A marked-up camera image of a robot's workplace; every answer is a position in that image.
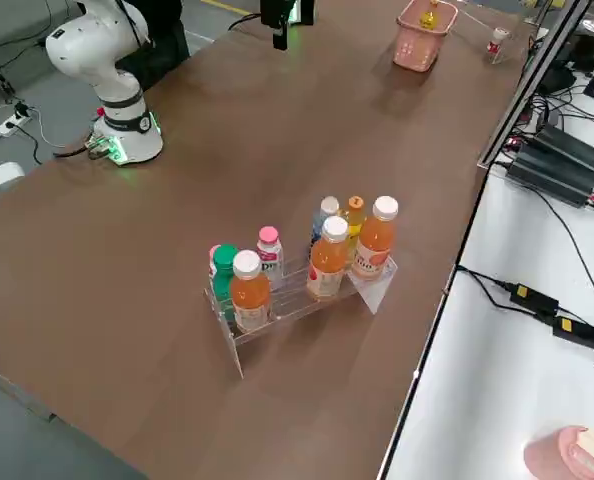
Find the white table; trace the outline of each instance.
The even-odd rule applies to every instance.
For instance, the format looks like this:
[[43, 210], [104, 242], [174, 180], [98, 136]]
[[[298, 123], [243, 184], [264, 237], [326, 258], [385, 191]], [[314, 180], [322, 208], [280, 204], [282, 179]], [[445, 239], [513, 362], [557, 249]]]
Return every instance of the white table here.
[[[575, 101], [594, 113], [594, 99], [576, 95]], [[594, 146], [592, 122], [567, 118], [566, 131]], [[527, 284], [594, 324], [594, 290], [564, 228], [536, 194], [506, 181], [503, 172], [493, 167], [460, 264]], [[549, 201], [594, 276], [594, 211]], [[509, 304], [506, 292], [485, 284]], [[496, 309], [461, 272], [436, 322], [385, 478], [530, 479], [527, 442], [565, 425], [594, 428], [593, 350], [553, 337], [530, 317]]]

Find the bottle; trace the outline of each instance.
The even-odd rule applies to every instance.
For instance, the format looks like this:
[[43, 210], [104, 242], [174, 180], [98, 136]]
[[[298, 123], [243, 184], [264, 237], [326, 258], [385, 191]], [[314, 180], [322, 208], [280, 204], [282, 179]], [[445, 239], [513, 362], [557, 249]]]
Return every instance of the bottle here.
[[488, 46], [486, 47], [486, 59], [490, 63], [495, 63], [497, 60], [497, 55], [499, 55], [499, 51], [501, 49], [501, 44], [508, 38], [510, 32], [504, 30], [503, 28], [496, 28], [493, 31], [493, 38], [491, 38], [490, 42], [488, 42]]
[[344, 212], [344, 218], [348, 222], [348, 259], [346, 263], [352, 263], [355, 259], [357, 238], [361, 232], [361, 226], [366, 220], [364, 215], [364, 199], [358, 196], [348, 199], [348, 210]]
[[375, 200], [373, 216], [364, 223], [357, 241], [352, 269], [358, 276], [376, 278], [381, 274], [395, 238], [393, 219], [398, 209], [392, 197]]
[[221, 245], [214, 245], [208, 251], [208, 281], [210, 282], [211, 288], [213, 286], [213, 278], [215, 278], [215, 273], [217, 273], [217, 267], [215, 267], [215, 262], [213, 262], [213, 257], [215, 256], [215, 250], [217, 250], [219, 247], [221, 247]]
[[339, 202], [335, 197], [326, 197], [321, 201], [319, 211], [313, 215], [313, 230], [310, 237], [311, 248], [321, 238], [321, 229], [324, 221], [332, 215], [337, 215], [338, 210]]
[[234, 245], [221, 245], [213, 254], [215, 276], [213, 277], [213, 292], [218, 306], [232, 325], [235, 322], [235, 312], [230, 302], [230, 282], [233, 279], [233, 260], [237, 254]]
[[430, 0], [430, 5], [426, 12], [419, 17], [419, 24], [427, 30], [434, 30], [437, 25], [437, 5], [439, 0]]
[[270, 282], [261, 275], [261, 259], [252, 250], [242, 250], [235, 256], [233, 271], [230, 295], [235, 321], [243, 333], [252, 332], [268, 323]]
[[317, 298], [337, 295], [348, 255], [348, 222], [332, 216], [324, 221], [322, 237], [310, 252], [306, 288]]
[[257, 254], [261, 258], [261, 271], [266, 274], [271, 286], [279, 286], [284, 275], [284, 252], [275, 227], [259, 230]]

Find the pink bottle cap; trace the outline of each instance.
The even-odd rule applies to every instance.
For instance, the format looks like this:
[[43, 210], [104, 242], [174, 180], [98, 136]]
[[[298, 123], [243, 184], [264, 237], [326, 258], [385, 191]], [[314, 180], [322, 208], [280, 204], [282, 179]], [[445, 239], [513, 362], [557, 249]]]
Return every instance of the pink bottle cap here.
[[217, 250], [219, 247], [221, 247], [221, 245], [213, 245], [212, 247], [210, 247], [210, 251], [208, 252], [208, 258], [210, 260], [213, 259], [213, 255], [215, 255], [215, 250]]
[[275, 227], [263, 227], [259, 230], [259, 240], [262, 243], [266, 243], [268, 245], [272, 245], [276, 243], [279, 239], [279, 232]]

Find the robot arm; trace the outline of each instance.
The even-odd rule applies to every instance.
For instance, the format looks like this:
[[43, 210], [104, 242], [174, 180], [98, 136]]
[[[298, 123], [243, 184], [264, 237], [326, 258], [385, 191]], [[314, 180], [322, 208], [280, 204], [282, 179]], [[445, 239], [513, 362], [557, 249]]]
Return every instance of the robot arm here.
[[52, 63], [64, 74], [90, 85], [104, 106], [94, 133], [110, 139], [123, 159], [139, 162], [156, 156], [163, 142], [137, 79], [115, 63], [148, 41], [148, 26], [134, 6], [122, 0], [79, 0], [86, 14], [57, 28], [46, 39]]
[[102, 100], [125, 100], [135, 94], [134, 78], [120, 76], [115, 62], [139, 48], [148, 39], [144, 17], [125, 3], [133, 25], [115, 0], [83, 0], [86, 14], [57, 28], [46, 39], [50, 60], [61, 72], [93, 86]]

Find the pink plastic basket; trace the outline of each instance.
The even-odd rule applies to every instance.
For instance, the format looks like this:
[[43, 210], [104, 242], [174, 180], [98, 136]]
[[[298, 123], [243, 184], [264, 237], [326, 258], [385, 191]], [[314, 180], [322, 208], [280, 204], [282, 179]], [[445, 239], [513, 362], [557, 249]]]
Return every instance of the pink plastic basket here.
[[411, 0], [397, 17], [401, 29], [393, 62], [416, 72], [425, 72], [431, 67], [459, 12], [454, 5], [439, 2], [435, 10], [437, 25], [434, 30], [427, 30], [419, 25], [419, 18], [429, 6], [429, 0]]

